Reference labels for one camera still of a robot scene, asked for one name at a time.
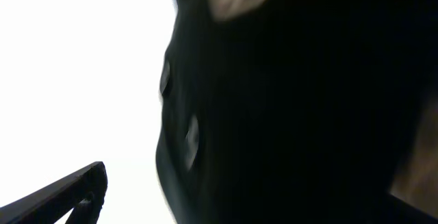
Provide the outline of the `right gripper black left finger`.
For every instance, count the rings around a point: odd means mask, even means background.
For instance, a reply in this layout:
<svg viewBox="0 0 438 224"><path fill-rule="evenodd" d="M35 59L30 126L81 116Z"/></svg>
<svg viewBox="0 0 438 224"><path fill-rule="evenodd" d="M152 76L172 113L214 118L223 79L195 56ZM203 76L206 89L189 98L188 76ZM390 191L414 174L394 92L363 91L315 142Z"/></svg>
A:
<svg viewBox="0 0 438 224"><path fill-rule="evenodd" d="M107 173L93 162L62 179L1 208L1 224L56 223L70 212L66 224L96 224L105 202Z"/></svg>

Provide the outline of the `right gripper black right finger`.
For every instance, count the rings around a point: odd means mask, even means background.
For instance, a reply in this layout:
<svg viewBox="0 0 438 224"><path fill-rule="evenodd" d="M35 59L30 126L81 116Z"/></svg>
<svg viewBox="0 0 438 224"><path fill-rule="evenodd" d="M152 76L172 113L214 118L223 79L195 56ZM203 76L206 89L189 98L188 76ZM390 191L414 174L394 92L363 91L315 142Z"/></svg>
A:
<svg viewBox="0 0 438 224"><path fill-rule="evenodd" d="M387 201L386 219L390 224L437 224L436 218L393 195L388 195Z"/></svg>

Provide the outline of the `black t-shirt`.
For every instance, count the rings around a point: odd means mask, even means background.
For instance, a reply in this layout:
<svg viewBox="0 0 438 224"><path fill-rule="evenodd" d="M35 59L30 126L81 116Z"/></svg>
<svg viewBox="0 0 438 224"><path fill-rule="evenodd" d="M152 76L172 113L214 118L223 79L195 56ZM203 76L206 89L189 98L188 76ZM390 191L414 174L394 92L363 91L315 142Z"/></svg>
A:
<svg viewBox="0 0 438 224"><path fill-rule="evenodd" d="M156 167L177 223L437 219L437 0L175 0Z"/></svg>

